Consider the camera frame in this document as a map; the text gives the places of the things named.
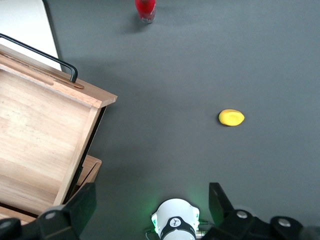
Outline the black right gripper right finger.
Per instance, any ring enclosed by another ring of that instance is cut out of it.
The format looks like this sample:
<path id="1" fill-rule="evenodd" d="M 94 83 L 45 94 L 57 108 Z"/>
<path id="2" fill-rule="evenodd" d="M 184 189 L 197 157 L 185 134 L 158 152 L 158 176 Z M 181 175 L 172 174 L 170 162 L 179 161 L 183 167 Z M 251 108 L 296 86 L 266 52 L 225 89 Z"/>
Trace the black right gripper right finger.
<path id="1" fill-rule="evenodd" d="M 270 227 L 246 210 L 231 204 L 221 185 L 209 184 L 208 206 L 214 225 L 203 240 L 270 240 Z"/>

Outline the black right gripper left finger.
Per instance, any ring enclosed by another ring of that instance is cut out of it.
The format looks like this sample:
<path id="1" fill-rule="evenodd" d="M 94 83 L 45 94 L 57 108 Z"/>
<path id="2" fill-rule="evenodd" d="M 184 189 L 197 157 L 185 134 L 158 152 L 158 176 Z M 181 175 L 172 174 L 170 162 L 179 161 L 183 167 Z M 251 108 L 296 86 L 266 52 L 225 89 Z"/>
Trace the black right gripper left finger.
<path id="1" fill-rule="evenodd" d="M 40 239 L 79 240 L 96 207 L 96 185 L 85 183 L 66 204 L 52 207 L 38 217 Z"/>

